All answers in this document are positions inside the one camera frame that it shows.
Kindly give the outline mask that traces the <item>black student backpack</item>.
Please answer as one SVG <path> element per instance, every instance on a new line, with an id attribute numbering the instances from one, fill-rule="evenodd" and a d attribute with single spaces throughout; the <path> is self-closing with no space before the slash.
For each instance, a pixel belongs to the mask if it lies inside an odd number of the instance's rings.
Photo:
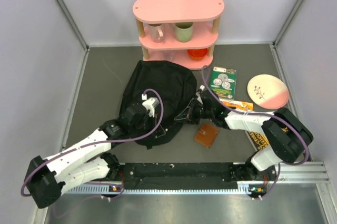
<path id="1" fill-rule="evenodd" d="M 122 95 L 120 114 L 141 100 L 146 89 L 154 89 L 164 106 L 160 127 L 145 139 L 136 143 L 151 149 L 169 143 L 183 127 L 174 120 L 195 96 L 197 80 L 186 67 L 169 61 L 139 61 Z"/>

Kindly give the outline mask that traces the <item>green treehouse paperback book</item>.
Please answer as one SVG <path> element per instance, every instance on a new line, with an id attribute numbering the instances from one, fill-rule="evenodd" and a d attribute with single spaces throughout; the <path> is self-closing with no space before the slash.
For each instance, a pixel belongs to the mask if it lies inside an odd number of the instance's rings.
<path id="1" fill-rule="evenodd" d="M 233 100 L 235 97 L 236 79 L 237 69 L 215 66 L 211 73 L 209 86 L 219 98 Z"/>

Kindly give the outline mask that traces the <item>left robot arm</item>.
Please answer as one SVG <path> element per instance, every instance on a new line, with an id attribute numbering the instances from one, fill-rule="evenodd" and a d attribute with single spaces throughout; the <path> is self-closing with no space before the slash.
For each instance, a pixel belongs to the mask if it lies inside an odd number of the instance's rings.
<path id="1" fill-rule="evenodd" d="M 79 143 L 47 158 L 33 158 L 23 188 L 43 209 L 74 187 L 96 179 L 114 180 L 119 163 L 110 150 L 127 142 L 148 149 L 167 144 L 190 118 L 190 108 L 190 102 L 174 108 L 158 98 L 131 103 L 117 119 L 104 122 Z"/>

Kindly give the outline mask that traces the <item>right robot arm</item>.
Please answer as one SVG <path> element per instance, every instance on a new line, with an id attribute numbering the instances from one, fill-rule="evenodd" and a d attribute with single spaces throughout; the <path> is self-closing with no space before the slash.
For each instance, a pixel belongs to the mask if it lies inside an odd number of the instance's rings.
<path id="1" fill-rule="evenodd" d="M 191 105 L 189 118 L 194 123 L 210 119 L 218 127 L 254 132 L 267 138 L 269 145 L 255 152 L 244 165 L 245 173 L 253 180 L 281 162 L 294 164 L 314 140 L 313 134 L 287 108 L 274 112 L 244 112 L 225 107 L 213 98 L 194 98 Z"/>

